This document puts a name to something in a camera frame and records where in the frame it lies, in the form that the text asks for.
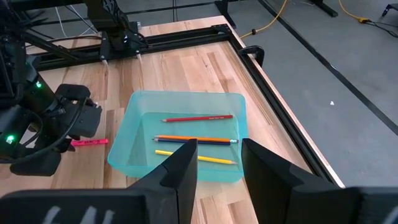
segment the yellow pencil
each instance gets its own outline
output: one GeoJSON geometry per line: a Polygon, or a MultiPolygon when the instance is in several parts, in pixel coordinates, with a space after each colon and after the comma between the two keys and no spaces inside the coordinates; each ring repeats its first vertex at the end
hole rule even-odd
{"type": "MultiPolygon", "coordinates": [[[[171,156],[173,154],[172,152],[162,151],[162,150],[155,150],[155,153],[159,154],[159,155],[165,155],[165,156],[171,156]]],[[[198,156],[198,160],[207,161],[207,162],[216,162],[216,163],[221,163],[221,164],[237,164],[237,162],[234,162],[231,160],[217,159],[217,158],[206,157],[206,156],[198,156]]]]}

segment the wooden table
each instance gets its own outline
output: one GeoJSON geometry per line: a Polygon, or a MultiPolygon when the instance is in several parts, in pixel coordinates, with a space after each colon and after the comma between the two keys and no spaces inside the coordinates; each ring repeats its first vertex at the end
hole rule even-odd
{"type": "MultiPolygon", "coordinates": [[[[143,27],[141,32],[144,35],[156,35],[225,23],[225,18],[218,16],[143,27]]],[[[97,43],[97,40],[80,39],[62,42],[62,45],[79,47],[97,43]]],[[[36,51],[34,48],[29,49],[29,53],[36,51]]],[[[266,74],[261,72],[329,171],[335,174],[266,74]]],[[[112,169],[106,157],[122,121],[124,109],[136,90],[240,93],[246,99],[249,137],[308,170],[228,42],[147,54],[142,56],[141,62],[136,58],[111,61],[109,69],[102,63],[92,63],[40,74],[53,90],[61,83],[86,85],[92,92],[92,99],[103,107],[94,138],[108,138],[110,143],[64,153],[52,177],[16,176],[9,172],[8,166],[0,166],[0,195],[22,189],[125,188],[133,184],[137,179],[112,169]]],[[[234,184],[199,182],[192,223],[257,223],[244,180],[234,184]]]]}

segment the gray floor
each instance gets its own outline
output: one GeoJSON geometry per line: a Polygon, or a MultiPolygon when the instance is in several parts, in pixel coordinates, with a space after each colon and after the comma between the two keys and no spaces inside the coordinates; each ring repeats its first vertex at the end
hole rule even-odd
{"type": "MultiPolygon", "coordinates": [[[[398,74],[395,72],[398,39],[343,14],[337,0],[325,0],[339,13],[336,18],[299,0],[288,1],[283,18],[398,123],[398,74]]],[[[386,5],[391,3],[387,0],[342,1],[353,13],[372,20],[378,20],[386,5]]],[[[178,5],[197,2],[207,1],[178,0],[178,5]]],[[[118,3],[124,11],[171,6],[171,1],[160,0],[118,0],[118,3]]],[[[270,3],[278,9],[283,0],[270,3]]],[[[84,5],[75,8],[85,16],[84,5]]],[[[63,7],[59,10],[62,19],[76,18],[63,7]]],[[[262,27],[273,19],[256,0],[232,2],[229,13],[239,34],[262,27]]],[[[217,15],[219,12],[214,5],[178,10],[179,20],[217,15]]],[[[50,21],[57,19],[54,9],[47,10],[44,16],[50,21]]],[[[144,26],[173,21],[172,11],[134,14],[129,19],[141,21],[144,26]]],[[[398,12],[390,11],[382,21],[398,26],[398,12]]],[[[68,23],[64,28],[70,36],[87,29],[82,22],[68,23]]],[[[36,29],[54,37],[63,37],[58,24],[36,29]]],[[[394,173],[398,170],[398,137],[282,25],[276,22],[263,33],[247,37],[244,42],[264,48],[263,69],[347,186],[398,184],[398,175],[394,173]]]]}

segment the red pencil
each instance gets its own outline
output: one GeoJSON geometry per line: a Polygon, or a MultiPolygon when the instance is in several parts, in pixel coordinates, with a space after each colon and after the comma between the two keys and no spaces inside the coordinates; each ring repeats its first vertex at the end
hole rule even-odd
{"type": "Polygon", "coordinates": [[[92,140],[82,140],[82,141],[72,141],[70,144],[72,146],[92,146],[97,144],[107,144],[107,139],[92,139],[92,140]]]}
{"type": "Polygon", "coordinates": [[[167,118],[163,119],[164,122],[178,122],[178,121],[203,121],[212,119],[231,119],[232,115],[218,115],[218,116],[200,116],[191,118],[167,118]]]}

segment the white cable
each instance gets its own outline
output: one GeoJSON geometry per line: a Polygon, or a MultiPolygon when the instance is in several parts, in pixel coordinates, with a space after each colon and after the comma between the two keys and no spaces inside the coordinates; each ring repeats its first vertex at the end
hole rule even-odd
{"type": "Polygon", "coordinates": [[[74,11],[75,11],[75,13],[77,14],[77,16],[81,19],[81,20],[83,20],[84,22],[85,22],[85,24],[87,24],[87,21],[86,20],[84,20],[84,18],[79,14],[79,12],[77,12],[76,11],[76,9],[72,6],[72,5],[69,5],[74,11]]]}
{"type": "Polygon", "coordinates": [[[60,21],[61,30],[62,30],[62,32],[63,32],[63,35],[67,38],[68,36],[66,35],[66,33],[65,33],[64,29],[63,29],[62,22],[61,22],[61,17],[60,17],[60,13],[58,12],[58,8],[55,7],[55,10],[56,10],[56,12],[57,12],[57,16],[58,16],[58,19],[59,19],[59,21],[60,21]]]}
{"type": "Polygon", "coordinates": [[[83,34],[87,33],[87,31],[91,30],[91,28],[92,28],[93,26],[94,26],[94,25],[91,25],[89,28],[87,28],[86,31],[82,32],[80,35],[83,35],[83,34]]]}

